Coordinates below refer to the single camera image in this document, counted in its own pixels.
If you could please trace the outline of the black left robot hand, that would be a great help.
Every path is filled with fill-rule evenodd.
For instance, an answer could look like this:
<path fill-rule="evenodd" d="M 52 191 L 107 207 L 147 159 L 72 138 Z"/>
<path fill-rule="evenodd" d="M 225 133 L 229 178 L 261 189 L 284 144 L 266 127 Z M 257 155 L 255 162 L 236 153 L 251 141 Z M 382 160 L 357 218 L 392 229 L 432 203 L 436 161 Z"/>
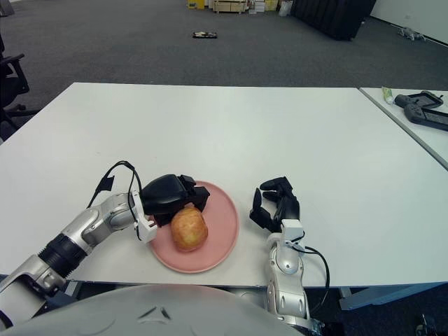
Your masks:
<path fill-rule="evenodd" d="M 144 213 L 152 216 L 159 227 L 169 224 L 187 204 L 203 211 L 210 196 L 203 186 L 186 175 L 166 174 L 145 186 L 140 192 Z"/>

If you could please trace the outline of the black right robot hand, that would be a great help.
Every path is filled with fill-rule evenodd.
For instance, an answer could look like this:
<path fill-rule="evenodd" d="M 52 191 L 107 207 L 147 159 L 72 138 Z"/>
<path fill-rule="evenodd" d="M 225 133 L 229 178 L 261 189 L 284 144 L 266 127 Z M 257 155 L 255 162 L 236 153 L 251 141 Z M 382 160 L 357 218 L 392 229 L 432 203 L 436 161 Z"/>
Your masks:
<path fill-rule="evenodd" d="M 276 212 L 273 216 L 262 207 L 263 199 L 275 203 Z M 300 219 L 300 203 L 285 176 L 263 182 L 259 188 L 255 189 L 249 218 L 259 227 L 272 233 L 282 232 L 282 220 Z"/>

